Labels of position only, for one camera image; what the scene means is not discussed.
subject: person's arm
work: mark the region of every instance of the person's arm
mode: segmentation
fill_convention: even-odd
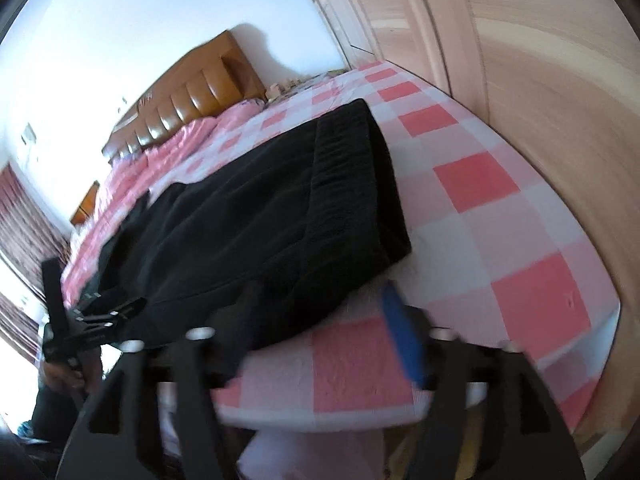
[[[84,399],[86,394],[94,393],[100,388],[100,349],[81,354],[80,362],[82,374],[74,372],[66,364],[41,362],[40,388],[31,415],[34,438],[48,440],[63,447],[78,418],[79,407],[72,394],[76,399]]]

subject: striped curtain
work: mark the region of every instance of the striped curtain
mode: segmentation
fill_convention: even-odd
[[[0,293],[0,337],[35,364],[40,339],[37,323]]]
[[[69,243],[25,192],[7,165],[0,172],[0,252],[14,273],[42,296],[40,263],[57,256],[69,258]]]

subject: wooden wardrobe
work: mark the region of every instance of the wooden wardrobe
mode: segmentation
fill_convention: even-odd
[[[637,416],[640,41],[616,2],[315,1],[348,65],[386,59],[426,79],[498,131],[564,199],[622,300],[591,418],[600,428]]]

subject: brown leather headboard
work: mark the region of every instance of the brown leather headboard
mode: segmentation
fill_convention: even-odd
[[[264,86],[226,30],[162,74],[115,125],[102,154],[111,162],[162,144],[194,119],[255,97],[264,97]]]

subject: human hand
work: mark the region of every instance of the human hand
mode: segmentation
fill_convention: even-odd
[[[88,394],[95,393],[102,384],[102,361],[100,348],[80,352],[78,358],[82,373],[72,370],[66,363],[47,363],[40,365],[42,381],[54,392],[69,395],[70,388],[82,388]]]

